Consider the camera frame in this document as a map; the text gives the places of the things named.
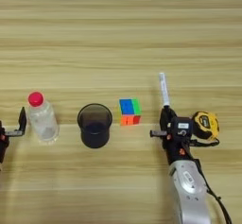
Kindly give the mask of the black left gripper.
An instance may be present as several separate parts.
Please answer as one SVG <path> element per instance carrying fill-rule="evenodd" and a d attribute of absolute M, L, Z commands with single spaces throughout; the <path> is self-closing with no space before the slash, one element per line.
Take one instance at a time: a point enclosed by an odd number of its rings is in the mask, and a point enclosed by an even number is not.
<path fill-rule="evenodd" d="M 10 137 L 20 137 L 26 131 L 26 110 L 23 107 L 19 115 L 19 128 L 13 131 L 6 131 L 0 121 L 0 164 L 4 161 L 6 150 L 9 147 Z"/>

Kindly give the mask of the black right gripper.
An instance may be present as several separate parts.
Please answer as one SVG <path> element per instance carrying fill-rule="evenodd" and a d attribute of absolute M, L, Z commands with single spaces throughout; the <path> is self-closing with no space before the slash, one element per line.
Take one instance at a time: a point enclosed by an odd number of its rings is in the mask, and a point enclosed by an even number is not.
<path fill-rule="evenodd" d="M 173 109 L 164 106 L 160 116 L 160 127 L 161 130 L 152 130 L 149 135 L 162 139 L 168 164 L 189 160 L 184 145 L 189 146 L 192 137 L 192 120 L 188 117 L 177 117 Z"/>

